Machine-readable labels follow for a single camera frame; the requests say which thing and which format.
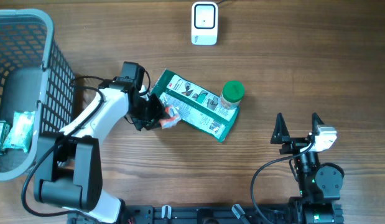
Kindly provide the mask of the green lid jar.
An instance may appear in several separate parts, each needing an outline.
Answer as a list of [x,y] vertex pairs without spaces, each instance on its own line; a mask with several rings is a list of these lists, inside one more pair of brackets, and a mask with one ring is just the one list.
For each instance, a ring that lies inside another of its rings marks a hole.
[[221,105],[228,110],[233,110],[238,107],[244,94],[245,88],[241,82],[237,80],[228,81],[221,91]]

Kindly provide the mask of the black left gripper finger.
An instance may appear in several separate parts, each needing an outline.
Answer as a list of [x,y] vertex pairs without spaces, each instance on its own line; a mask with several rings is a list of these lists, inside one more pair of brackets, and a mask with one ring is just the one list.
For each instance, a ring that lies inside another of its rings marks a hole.
[[141,131],[142,129],[146,129],[149,131],[149,130],[152,130],[155,128],[160,128],[161,124],[160,124],[158,119],[153,119],[150,121],[146,121],[143,119],[135,119],[134,120],[134,126],[136,127],[136,129],[138,131]]
[[156,94],[149,96],[147,116],[150,120],[159,120],[164,117],[164,106]]

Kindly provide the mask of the large green 3M package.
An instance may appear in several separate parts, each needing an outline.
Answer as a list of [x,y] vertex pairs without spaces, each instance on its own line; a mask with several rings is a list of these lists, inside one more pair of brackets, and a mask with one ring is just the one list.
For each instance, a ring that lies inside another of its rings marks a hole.
[[182,121],[222,142],[236,121],[239,106],[225,108],[220,96],[164,70],[151,91],[165,106],[173,106]]

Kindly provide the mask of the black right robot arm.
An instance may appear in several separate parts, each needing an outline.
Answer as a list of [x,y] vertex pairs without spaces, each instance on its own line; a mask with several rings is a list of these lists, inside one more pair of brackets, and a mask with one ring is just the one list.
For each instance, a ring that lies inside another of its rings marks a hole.
[[300,196],[286,204],[286,223],[343,223],[343,210],[336,201],[345,176],[344,170],[330,162],[320,163],[318,154],[332,147],[337,139],[334,127],[324,124],[318,114],[312,114],[312,132],[305,138],[292,138],[283,115],[276,118],[272,144],[280,144],[280,154],[290,154],[292,173]]

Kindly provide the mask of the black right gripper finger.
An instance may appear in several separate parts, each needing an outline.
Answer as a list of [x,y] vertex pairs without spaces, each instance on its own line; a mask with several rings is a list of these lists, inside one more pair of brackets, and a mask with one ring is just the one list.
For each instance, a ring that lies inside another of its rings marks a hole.
[[287,129],[282,113],[278,113],[274,132],[271,136],[271,144],[284,144],[290,141],[290,134]]
[[317,113],[312,114],[312,133],[317,134],[317,126],[318,125],[324,125],[324,122],[320,119],[319,115]]

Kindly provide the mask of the light green wipes pack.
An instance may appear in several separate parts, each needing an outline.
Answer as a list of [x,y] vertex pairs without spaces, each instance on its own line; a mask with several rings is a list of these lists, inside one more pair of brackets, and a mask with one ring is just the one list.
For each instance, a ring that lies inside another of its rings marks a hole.
[[16,111],[12,128],[4,141],[3,149],[22,150],[28,153],[33,137],[34,118],[34,111]]

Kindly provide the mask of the small green box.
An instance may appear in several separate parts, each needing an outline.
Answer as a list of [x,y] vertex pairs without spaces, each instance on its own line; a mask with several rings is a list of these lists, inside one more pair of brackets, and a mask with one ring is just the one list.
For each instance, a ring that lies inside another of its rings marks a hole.
[[11,125],[7,121],[0,121],[0,155],[4,154],[3,144],[10,132]]

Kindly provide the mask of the red tissue pack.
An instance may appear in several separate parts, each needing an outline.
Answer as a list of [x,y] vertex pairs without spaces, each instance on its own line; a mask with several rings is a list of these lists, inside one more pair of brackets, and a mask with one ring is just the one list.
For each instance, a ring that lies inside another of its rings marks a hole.
[[173,105],[169,105],[165,108],[165,116],[159,120],[159,123],[162,129],[169,129],[175,126],[179,121],[181,121],[179,112]]

